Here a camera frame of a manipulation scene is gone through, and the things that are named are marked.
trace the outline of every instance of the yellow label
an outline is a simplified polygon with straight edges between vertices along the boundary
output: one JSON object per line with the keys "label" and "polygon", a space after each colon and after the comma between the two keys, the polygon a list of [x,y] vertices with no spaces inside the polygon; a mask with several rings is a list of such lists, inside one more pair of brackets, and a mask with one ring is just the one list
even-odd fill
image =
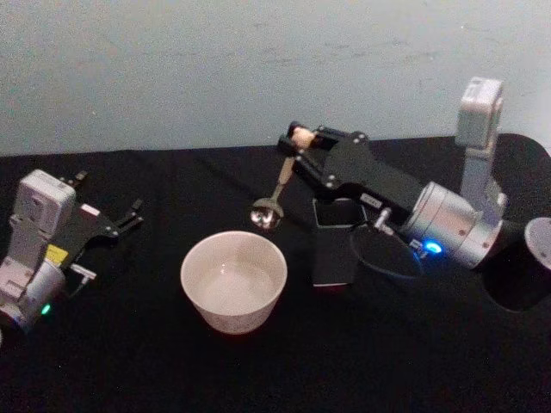
{"label": "yellow label", "polygon": [[52,243],[48,245],[46,251],[46,258],[53,262],[56,265],[61,265],[61,262],[69,255],[65,250],[62,250],[60,247],[56,247]]}

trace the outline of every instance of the spoon handle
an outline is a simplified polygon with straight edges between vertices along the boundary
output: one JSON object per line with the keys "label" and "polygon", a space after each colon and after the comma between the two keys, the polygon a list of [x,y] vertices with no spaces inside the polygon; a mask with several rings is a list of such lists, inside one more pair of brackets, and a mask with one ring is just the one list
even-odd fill
{"label": "spoon handle", "polygon": [[282,170],[279,173],[279,177],[277,178],[277,186],[275,187],[274,193],[271,196],[272,200],[277,200],[277,198],[279,198],[280,193],[285,188],[285,185],[293,175],[293,165],[294,157],[286,157],[285,161],[283,162]]}

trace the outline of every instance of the gray wall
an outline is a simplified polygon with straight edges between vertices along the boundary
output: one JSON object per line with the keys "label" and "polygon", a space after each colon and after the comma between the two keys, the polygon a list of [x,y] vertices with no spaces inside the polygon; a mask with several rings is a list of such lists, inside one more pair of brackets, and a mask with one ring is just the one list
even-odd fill
{"label": "gray wall", "polygon": [[551,146],[550,21],[548,0],[1,2],[0,151],[453,134],[473,75]]}

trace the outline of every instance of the black table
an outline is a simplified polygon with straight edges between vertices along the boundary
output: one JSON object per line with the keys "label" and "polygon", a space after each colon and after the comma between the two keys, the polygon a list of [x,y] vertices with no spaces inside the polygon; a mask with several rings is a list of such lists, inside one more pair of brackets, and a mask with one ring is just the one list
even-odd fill
{"label": "black table", "polygon": [[[372,146],[459,190],[452,138]],[[551,299],[504,311],[479,275],[442,257],[415,283],[368,274],[316,290],[311,193],[297,178],[281,198],[288,219],[266,235],[288,260],[274,312],[248,336],[211,330],[183,294],[182,259],[215,232],[257,232],[247,210],[281,164],[272,147],[1,158],[3,255],[17,183],[35,168],[88,170],[81,201],[117,218],[141,197],[145,223],[88,252],[80,263],[96,281],[0,350],[0,411],[551,411]],[[502,135],[494,175],[506,218],[551,215],[551,160],[537,143]]]}

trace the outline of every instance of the white ceramic bowl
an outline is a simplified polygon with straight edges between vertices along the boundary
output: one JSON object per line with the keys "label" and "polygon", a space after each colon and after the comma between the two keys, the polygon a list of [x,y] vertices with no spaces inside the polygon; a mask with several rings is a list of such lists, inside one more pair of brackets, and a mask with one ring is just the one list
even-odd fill
{"label": "white ceramic bowl", "polygon": [[244,231],[207,237],[185,256],[183,291],[207,323],[227,334],[260,327],[287,280],[282,252],[268,239]]}

